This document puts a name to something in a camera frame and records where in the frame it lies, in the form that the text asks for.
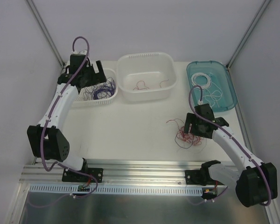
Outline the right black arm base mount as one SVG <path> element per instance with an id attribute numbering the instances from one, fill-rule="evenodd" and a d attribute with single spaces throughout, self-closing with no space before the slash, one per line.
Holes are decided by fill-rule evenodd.
<path id="1" fill-rule="evenodd" d="M 187 185 L 207 185 L 206 174 L 201 170 L 185 170 L 185 182 Z"/>

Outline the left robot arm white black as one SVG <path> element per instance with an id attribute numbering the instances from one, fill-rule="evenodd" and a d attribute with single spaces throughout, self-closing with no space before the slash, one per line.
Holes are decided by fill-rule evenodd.
<path id="1" fill-rule="evenodd" d="M 73 101 L 85 87 L 106 81 L 100 60 L 93 68 L 86 51 L 73 52 L 64 72 L 58 77 L 56 93 L 43 118 L 27 129 L 28 140 L 35 157 L 43 162 L 53 160 L 65 169 L 72 169 L 77 181 L 83 182 L 89 176 L 86 160 L 70 155 L 70 144 L 62 133 L 62 127 Z"/>

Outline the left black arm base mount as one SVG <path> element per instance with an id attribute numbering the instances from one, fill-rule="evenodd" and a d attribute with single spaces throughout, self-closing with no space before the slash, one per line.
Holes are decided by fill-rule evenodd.
<path id="1" fill-rule="evenodd" d="M 85 175 L 78 174 L 73 171 L 63 170 L 62 182 L 77 182 L 77 183 L 87 183 L 90 180 L 90 183 L 95 183 L 95 179 L 98 183 L 101 183 L 103 180 L 103 168 L 88 168 Z"/>

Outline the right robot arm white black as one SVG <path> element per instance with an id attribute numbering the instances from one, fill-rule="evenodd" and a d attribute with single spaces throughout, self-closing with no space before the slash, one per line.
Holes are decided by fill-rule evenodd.
<path id="1" fill-rule="evenodd" d="M 215 118 L 209 104 L 191 109 L 193 112 L 187 113 L 184 133 L 213 140 L 237 168 L 237 171 L 233 171 L 218 160 L 205 162 L 190 176 L 191 182 L 205 186 L 218 181 L 234 189 L 245 207 L 256 204 L 269 206 L 278 196 L 276 167 L 271 162 L 264 163 L 239 143 L 229 123 L 222 117 Z"/>

